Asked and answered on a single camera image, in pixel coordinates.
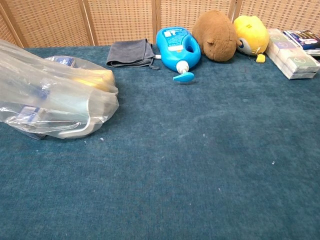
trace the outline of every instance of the gray towel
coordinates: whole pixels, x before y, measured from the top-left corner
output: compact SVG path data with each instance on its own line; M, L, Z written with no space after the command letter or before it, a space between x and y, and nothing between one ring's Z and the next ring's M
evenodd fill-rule
M117 41L111 45L106 65L109 67L143 67L153 66L155 54L146 38L135 41Z

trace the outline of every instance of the clear plastic bag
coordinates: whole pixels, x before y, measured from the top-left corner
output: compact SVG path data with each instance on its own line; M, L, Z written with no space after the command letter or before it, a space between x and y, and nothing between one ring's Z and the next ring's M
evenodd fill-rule
M114 75L73 60L70 67L0 40L0 121L36 139L80 138L98 130L119 107Z

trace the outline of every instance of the wicker screen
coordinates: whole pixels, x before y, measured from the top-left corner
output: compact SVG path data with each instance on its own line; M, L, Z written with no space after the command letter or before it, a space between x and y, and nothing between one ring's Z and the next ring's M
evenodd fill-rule
M181 26L192 30L203 12L218 9L228 15L231 0L161 0L161 28Z
M78 0L6 0L27 47L89 45Z
M320 35L319 0L243 0L239 15L258 16L267 28Z
M14 39L14 36L11 34L1 14L0 14L0 39L6 40L12 44L17 44Z
M147 38L153 41L151 0L88 0L98 45Z

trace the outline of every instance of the blue plastic bottle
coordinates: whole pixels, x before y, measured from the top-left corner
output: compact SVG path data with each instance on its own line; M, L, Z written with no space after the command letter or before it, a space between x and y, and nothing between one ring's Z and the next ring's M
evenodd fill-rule
M188 71L199 62L201 50L187 29L180 26L161 29L156 35L156 45L163 64L180 73L174 81L187 83L194 79L195 75Z

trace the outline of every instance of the brown plush toy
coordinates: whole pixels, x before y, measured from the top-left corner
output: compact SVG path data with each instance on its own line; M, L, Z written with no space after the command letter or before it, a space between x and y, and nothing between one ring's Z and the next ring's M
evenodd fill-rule
M237 44L241 45L230 19L216 9L200 15L193 26L192 35L200 45L202 54L217 62L231 59Z

